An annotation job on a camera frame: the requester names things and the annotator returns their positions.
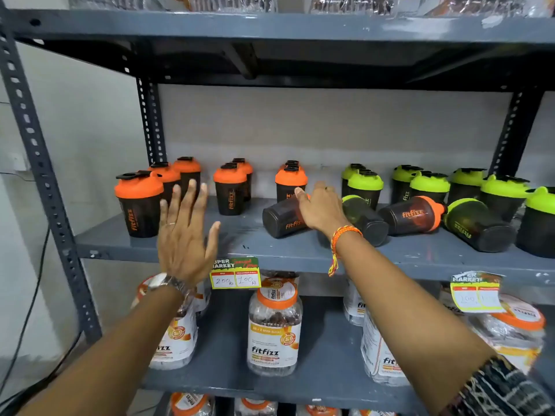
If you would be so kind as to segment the person's left hand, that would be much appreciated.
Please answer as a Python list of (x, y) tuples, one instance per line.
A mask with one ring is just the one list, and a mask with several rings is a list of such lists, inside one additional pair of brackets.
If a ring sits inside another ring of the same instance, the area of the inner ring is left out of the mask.
[(169, 203), (170, 233), (165, 240), (157, 240), (158, 260), (162, 272), (178, 278), (189, 287), (196, 287), (209, 273), (204, 271), (205, 247), (208, 235), (204, 233), (208, 189), (197, 184), (197, 197), (190, 224), (180, 229), (182, 189), (175, 185)]

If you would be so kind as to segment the person's right hand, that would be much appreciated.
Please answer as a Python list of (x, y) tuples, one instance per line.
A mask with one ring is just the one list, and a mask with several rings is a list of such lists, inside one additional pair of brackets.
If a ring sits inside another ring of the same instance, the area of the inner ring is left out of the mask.
[(333, 186), (325, 181), (317, 181), (309, 196), (310, 209), (301, 212), (309, 228), (320, 231), (331, 241), (337, 230), (350, 225), (343, 213), (343, 203)]

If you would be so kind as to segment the black shaker bottle orange cap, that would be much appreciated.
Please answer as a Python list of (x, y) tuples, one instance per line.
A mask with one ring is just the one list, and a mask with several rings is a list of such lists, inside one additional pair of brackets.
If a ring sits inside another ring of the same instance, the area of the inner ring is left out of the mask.
[(302, 218), (299, 201), (291, 196), (262, 211), (262, 223), (267, 233), (276, 239), (308, 229)]

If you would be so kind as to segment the person's left forearm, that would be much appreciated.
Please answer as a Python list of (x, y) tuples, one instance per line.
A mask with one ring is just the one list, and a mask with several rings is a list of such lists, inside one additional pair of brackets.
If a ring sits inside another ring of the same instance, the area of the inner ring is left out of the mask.
[(124, 416), (184, 301), (172, 287), (147, 293), (16, 416)]

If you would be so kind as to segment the person's right forearm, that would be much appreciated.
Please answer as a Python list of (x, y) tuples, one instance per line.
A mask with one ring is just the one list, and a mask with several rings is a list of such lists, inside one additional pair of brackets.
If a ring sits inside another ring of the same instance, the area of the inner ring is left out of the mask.
[(332, 245), (400, 369), (438, 416), (494, 350), (350, 227)]

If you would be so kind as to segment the row of orange-lid shakers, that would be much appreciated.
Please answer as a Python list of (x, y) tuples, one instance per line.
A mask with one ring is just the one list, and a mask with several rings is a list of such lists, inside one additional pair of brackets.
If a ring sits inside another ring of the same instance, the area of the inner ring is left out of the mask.
[[(239, 172), (239, 162), (230, 162), (215, 174), (218, 210), (223, 216), (238, 216), (250, 201), (250, 174)], [(184, 196), (190, 179), (196, 179), (200, 186), (201, 166), (191, 156), (183, 156), (174, 163), (154, 162), (147, 170), (117, 176), (115, 195), (119, 199), (129, 235), (149, 238), (157, 235), (160, 218), (160, 199), (171, 201), (175, 185), (182, 189)], [(294, 196), (294, 187), (278, 183), (280, 201)], [(390, 226), (363, 200), (351, 197), (343, 202), (343, 211), (349, 221), (374, 246), (385, 242)]]

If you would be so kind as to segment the green yellow price tag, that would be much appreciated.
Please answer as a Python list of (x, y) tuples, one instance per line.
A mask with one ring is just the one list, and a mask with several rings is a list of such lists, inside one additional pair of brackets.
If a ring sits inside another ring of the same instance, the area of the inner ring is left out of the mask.
[(209, 278), (212, 289), (260, 288), (259, 260), (253, 256), (217, 259)]
[(463, 313), (505, 313), (499, 298), (504, 275), (466, 271), (451, 277), (449, 289), (455, 306)]

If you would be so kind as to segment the grey metal shelving rack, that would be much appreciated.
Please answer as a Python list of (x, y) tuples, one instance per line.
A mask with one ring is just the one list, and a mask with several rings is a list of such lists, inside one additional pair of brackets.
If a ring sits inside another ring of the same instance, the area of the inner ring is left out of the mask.
[[(516, 161), (524, 151), (527, 135), (513, 137), (521, 126), (532, 128), (543, 91), (493, 78), (493, 71), (475, 62), (508, 58), (517, 72), (527, 62), (555, 60), (555, 18), (501, 20), (491, 27), (478, 18), (385, 18), (353, 15), (308, 14), (208, 14), (183, 12), (125, 12), (110, 10), (12, 10), (0, 0), (2, 43), (22, 42), (35, 48), (95, 66), (123, 72), (141, 83), (153, 84), (143, 118), (154, 125), (158, 82), (177, 85), (259, 87), (287, 89), (391, 89), (513, 92), (503, 129), (509, 131), (504, 144), (506, 159)], [(423, 62), (406, 67), (374, 67), (365, 58), (384, 54), (431, 53)], [(154, 262), (154, 238), (124, 242), (123, 224), (115, 217), (73, 237), (62, 247), (63, 231), (71, 230), (66, 218), (56, 176), (44, 144), (38, 118), (38, 146), (25, 140), (23, 112), (15, 112), (31, 168), (39, 178), (52, 179), (50, 187), (38, 186), (50, 228), (62, 257), (129, 262)], [(272, 238), (263, 228), (262, 206), (269, 200), (254, 199), (243, 217), (224, 217), (219, 251), (224, 258), (254, 256), (264, 270), (323, 273), (327, 253), (313, 233), (291, 240)], [(54, 216), (61, 207), (63, 224)], [(440, 230), (438, 235), (415, 236), (388, 241), (385, 253), (420, 281), (443, 281), (439, 276), (462, 270), (484, 270), (504, 276), (509, 286), (555, 288), (555, 261), (539, 258), (511, 247), (497, 254), (478, 253), (458, 244)]]

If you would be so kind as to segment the silver wristwatch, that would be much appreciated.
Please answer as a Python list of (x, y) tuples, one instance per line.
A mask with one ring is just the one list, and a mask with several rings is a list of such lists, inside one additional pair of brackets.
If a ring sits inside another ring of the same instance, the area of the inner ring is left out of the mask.
[(158, 273), (147, 280), (148, 289), (153, 291), (160, 287), (172, 287), (178, 291), (185, 300), (190, 296), (194, 297), (196, 293), (195, 287), (189, 287), (186, 283), (178, 278), (175, 278), (167, 273)]

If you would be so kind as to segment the group of clear orange-lid jars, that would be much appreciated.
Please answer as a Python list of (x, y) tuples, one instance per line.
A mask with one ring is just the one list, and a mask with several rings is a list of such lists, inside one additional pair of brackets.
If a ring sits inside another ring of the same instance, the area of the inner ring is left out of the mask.
[(409, 385), (375, 382), (365, 370), (362, 328), (343, 312), (346, 277), (271, 279), (257, 289), (213, 288), (190, 363), (149, 369), (144, 389), (284, 403), (422, 411)]

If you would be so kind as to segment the row of green-lid shakers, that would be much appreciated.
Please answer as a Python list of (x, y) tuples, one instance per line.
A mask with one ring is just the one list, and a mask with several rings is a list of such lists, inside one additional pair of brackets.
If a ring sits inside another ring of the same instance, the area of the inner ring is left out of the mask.
[(484, 253), (511, 245), (555, 259), (555, 187), (532, 189), (514, 176), (462, 167), (448, 176), (418, 166), (393, 170), (390, 203), (378, 207), (384, 181), (360, 164), (342, 174), (343, 212), (374, 246), (387, 237), (434, 233), (440, 226)]

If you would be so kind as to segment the row of clear plastic packages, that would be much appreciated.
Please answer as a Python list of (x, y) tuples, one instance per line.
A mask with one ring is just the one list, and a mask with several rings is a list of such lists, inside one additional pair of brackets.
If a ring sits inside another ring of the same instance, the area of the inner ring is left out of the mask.
[[(555, 0), (302, 0), (308, 14), (555, 17)], [(72, 9), (277, 13), (278, 0), (68, 0)]]

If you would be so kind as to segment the black patterned sleeve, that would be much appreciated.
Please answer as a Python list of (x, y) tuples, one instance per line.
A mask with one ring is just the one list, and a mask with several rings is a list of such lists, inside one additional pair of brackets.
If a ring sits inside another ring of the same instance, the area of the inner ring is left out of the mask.
[(555, 416), (553, 401), (506, 358), (489, 359), (439, 416)]

